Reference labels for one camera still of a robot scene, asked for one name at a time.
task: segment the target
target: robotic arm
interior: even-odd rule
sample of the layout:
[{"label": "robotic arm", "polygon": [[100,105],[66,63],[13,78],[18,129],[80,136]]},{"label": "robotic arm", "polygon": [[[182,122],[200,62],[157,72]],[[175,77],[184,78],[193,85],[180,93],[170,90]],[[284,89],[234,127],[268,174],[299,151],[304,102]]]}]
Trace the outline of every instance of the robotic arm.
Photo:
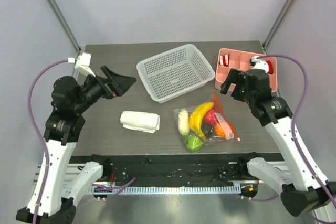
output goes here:
[{"label": "robotic arm", "polygon": [[[54,83],[51,94],[53,111],[44,132],[50,164],[38,207],[37,223],[72,223],[76,207],[87,190],[98,179],[112,173],[108,158],[92,155],[81,173],[63,189],[67,166],[85,123],[82,114],[101,97],[120,97],[136,82],[136,78],[116,74],[106,66],[101,67],[106,78],[96,76],[89,68],[89,63],[90,55],[86,53],[76,62],[75,68],[87,76],[82,86],[71,76],[59,78]],[[28,206],[17,212],[17,220],[32,223],[45,170],[44,156],[33,196]]]},{"label": "robotic arm", "polygon": [[[274,189],[293,216],[325,206],[330,199],[316,178],[311,175],[292,139],[292,112],[283,98],[272,96],[267,74],[268,64],[258,60],[257,57],[250,63],[253,68],[246,72],[231,69],[220,92],[226,94],[231,84],[236,85],[231,96],[249,105],[252,115],[260,121],[278,145],[291,176],[269,165],[256,153],[240,158],[238,161],[240,172],[257,177]],[[314,167],[316,174],[330,193],[336,195],[336,183],[328,181],[317,166],[296,127],[295,133],[303,153]]]}]

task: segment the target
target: yellow banana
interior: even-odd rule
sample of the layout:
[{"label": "yellow banana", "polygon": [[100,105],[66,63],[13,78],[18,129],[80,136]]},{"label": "yellow banana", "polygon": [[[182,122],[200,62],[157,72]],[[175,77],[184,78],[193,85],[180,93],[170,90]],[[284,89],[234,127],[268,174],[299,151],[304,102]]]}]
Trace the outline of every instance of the yellow banana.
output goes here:
[{"label": "yellow banana", "polygon": [[213,102],[203,103],[196,108],[189,118],[189,127],[195,132],[203,141],[206,140],[204,133],[202,132],[202,120],[205,114],[212,109]]}]

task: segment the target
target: metal post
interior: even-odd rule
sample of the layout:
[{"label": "metal post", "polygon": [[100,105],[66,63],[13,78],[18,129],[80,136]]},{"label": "metal post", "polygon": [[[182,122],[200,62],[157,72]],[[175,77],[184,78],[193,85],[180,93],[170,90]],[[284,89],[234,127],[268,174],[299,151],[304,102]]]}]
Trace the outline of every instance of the metal post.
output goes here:
[{"label": "metal post", "polygon": [[291,6],[293,5],[295,0],[286,0],[285,4],[283,5],[277,19],[275,20],[269,34],[266,37],[265,42],[263,43],[263,47],[265,50],[267,50],[270,42],[272,41],[276,31],[278,30],[280,24],[282,23],[283,19],[285,18],[285,16],[287,15],[289,9],[291,8]]},{"label": "metal post", "polygon": [[68,38],[70,39],[70,41],[71,41],[73,47],[75,48],[76,52],[80,53],[81,48],[78,45],[72,31],[70,30],[70,27],[68,26],[68,24],[66,22],[66,20],[64,19],[62,12],[60,11],[58,5],[56,4],[56,1],[55,0],[47,0],[47,2],[49,3],[52,11],[55,13],[58,21],[60,22],[63,30],[65,31]]}]

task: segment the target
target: basket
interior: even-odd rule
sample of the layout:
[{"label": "basket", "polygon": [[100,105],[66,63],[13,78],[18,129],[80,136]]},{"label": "basket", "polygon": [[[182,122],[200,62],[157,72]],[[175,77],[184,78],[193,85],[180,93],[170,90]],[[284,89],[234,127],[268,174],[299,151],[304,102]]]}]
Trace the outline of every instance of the basket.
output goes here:
[{"label": "basket", "polygon": [[[224,55],[230,55],[230,62],[228,67],[221,66],[219,64],[220,56]],[[220,90],[221,85],[226,80],[227,75],[229,74],[231,68],[235,68],[244,72],[251,69],[252,66],[250,66],[250,59],[253,56],[261,56],[261,54],[257,54],[255,52],[233,50],[228,48],[222,48],[221,50],[219,50],[217,69],[216,69],[215,88]],[[269,60],[273,65],[274,72],[273,74],[269,74],[269,85],[272,89],[272,92],[275,92],[278,90],[277,60],[275,57],[269,57],[263,60]],[[232,92],[235,86],[236,86],[235,84],[231,84],[229,92]]]},{"label": "basket", "polygon": [[188,93],[215,78],[215,71],[192,44],[140,61],[138,74],[151,98],[163,103]]}]

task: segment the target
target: perforated basket bottom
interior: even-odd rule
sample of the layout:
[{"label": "perforated basket bottom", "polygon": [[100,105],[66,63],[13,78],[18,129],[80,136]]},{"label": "perforated basket bottom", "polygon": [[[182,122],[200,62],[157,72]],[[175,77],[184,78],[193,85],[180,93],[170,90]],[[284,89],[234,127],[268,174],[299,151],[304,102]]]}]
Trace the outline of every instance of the perforated basket bottom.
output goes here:
[{"label": "perforated basket bottom", "polygon": [[158,99],[177,93],[202,81],[189,63],[155,74],[148,80]]}]

